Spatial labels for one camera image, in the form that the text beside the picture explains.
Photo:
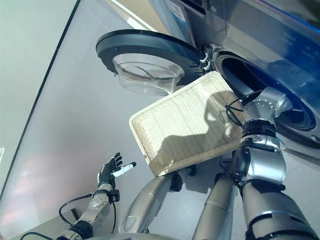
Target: metal forearm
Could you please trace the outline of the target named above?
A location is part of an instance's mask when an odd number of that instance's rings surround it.
[[[185,181],[187,170],[171,172],[164,176],[156,176],[139,192],[131,204],[127,217],[119,226],[119,233],[143,233],[158,212],[168,192],[178,192],[174,185]]]
[[[230,240],[237,188],[222,174],[207,198],[192,240]]]
[[[100,185],[95,191],[87,210],[57,240],[84,240],[91,238],[110,211],[110,202],[107,194],[112,189],[113,187],[110,184]]]

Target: robotic hand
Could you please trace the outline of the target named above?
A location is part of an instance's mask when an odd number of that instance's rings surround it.
[[[122,156],[120,152],[118,152],[112,158],[110,158],[106,164],[102,165],[97,175],[98,188],[103,184],[110,184],[112,188],[115,189],[116,183],[113,173],[121,169],[121,164],[123,163],[121,159]]]

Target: appliance label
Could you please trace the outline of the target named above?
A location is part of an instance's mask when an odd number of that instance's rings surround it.
[[[173,3],[170,0],[166,0],[166,4],[168,5],[170,11],[173,13],[174,16],[176,16],[178,19],[180,19],[183,22],[186,21],[181,8],[177,4]]]

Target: washing machine door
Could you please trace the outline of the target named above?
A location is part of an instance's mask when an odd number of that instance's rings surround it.
[[[96,52],[125,88],[164,96],[204,74],[203,55],[190,44],[158,32],[125,29],[99,38]]]

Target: laundry basket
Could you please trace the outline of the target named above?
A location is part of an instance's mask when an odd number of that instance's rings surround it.
[[[212,71],[134,114],[130,128],[152,173],[165,175],[235,150],[242,129],[227,118],[225,107],[235,99]],[[242,112],[235,115],[243,122]]]

